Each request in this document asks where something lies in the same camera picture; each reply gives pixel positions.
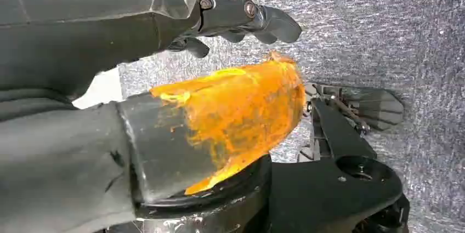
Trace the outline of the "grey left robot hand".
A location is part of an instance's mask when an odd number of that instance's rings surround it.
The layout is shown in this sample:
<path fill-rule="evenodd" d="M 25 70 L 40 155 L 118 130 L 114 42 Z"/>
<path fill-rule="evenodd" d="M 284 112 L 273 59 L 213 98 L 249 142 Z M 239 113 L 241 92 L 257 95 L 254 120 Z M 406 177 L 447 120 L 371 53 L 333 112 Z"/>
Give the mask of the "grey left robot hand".
<path fill-rule="evenodd" d="M 1 0 L 1 232 L 95 232 L 214 174 L 186 109 L 148 93 L 79 110 L 96 74 L 199 37 L 295 42 L 301 27 L 250 0 Z"/>

